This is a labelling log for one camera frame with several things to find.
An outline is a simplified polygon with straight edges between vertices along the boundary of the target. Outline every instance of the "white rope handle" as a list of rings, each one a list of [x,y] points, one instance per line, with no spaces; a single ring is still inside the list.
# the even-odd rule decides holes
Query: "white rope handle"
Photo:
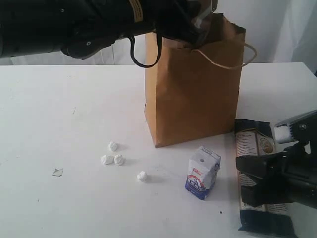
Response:
[[[239,65],[239,66],[235,66],[235,67],[227,67],[227,66],[218,64],[218,63],[212,61],[208,56],[206,56],[206,55],[205,55],[201,50],[199,50],[199,49],[194,49],[193,51],[199,52],[203,57],[205,57],[205,58],[206,58],[210,63],[212,63],[213,65],[216,65],[216,66],[218,66],[218,67],[220,67],[220,68],[224,68],[224,69],[236,70],[236,69],[243,68],[243,67],[247,66],[247,65],[248,65],[249,63],[251,63],[251,62],[257,57],[257,55],[258,55],[258,51],[257,51],[257,49],[256,49],[255,47],[253,47],[253,46],[251,46],[251,45],[249,45],[249,44],[247,44],[247,43],[241,43],[241,44],[242,44],[244,47],[247,47],[247,48],[251,49],[251,50],[254,52],[254,55],[253,55],[253,57],[252,57],[250,60],[248,60],[246,63],[244,63],[244,64],[242,64],[242,65]]]

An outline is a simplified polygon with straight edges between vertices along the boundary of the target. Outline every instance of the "small carton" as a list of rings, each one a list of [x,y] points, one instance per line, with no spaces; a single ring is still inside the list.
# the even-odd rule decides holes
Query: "small carton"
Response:
[[[216,182],[220,161],[218,154],[204,146],[199,147],[189,161],[186,189],[205,200]]]

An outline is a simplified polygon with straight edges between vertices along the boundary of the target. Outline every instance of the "white backdrop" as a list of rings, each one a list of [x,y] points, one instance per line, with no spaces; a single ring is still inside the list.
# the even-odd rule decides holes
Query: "white backdrop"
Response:
[[[246,40],[259,52],[255,62],[304,62],[317,69],[317,0],[219,0],[217,12],[247,29]],[[251,52],[246,51],[245,58]],[[136,57],[145,59],[144,36],[137,37]],[[51,53],[11,59],[0,64],[133,64],[130,42],[117,41],[112,47],[87,60]]]

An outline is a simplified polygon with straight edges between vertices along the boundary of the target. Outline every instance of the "small debris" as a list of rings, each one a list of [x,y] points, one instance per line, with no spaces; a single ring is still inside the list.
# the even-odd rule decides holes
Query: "small debris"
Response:
[[[148,175],[147,175],[147,173],[144,172],[144,171],[140,172],[140,173],[137,175],[138,181],[141,181],[141,182],[145,182],[145,181],[147,180],[147,177],[148,177]]]
[[[115,163],[116,165],[123,165],[123,163],[124,163],[124,158],[123,158],[123,156],[122,156],[122,155],[116,155],[116,156],[114,157],[114,163]]]
[[[109,147],[109,150],[116,151],[118,149],[118,144],[112,141],[109,143],[108,147]]]
[[[52,176],[60,177],[60,176],[63,175],[63,171],[64,171],[64,169],[60,169],[60,170],[55,169],[55,171],[54,171],[54,173],[52,174]]]
[[[100,161],[103,165],[110,165],[114,162],[114,156],[104,155],[100,158]]]

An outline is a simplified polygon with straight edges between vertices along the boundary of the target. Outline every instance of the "milk carton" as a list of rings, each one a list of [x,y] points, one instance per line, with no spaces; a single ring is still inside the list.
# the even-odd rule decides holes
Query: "milk carton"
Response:
[[[189,161],[186,189],[205,200],[216,182],[221,157],[204,146],[194,153]]]

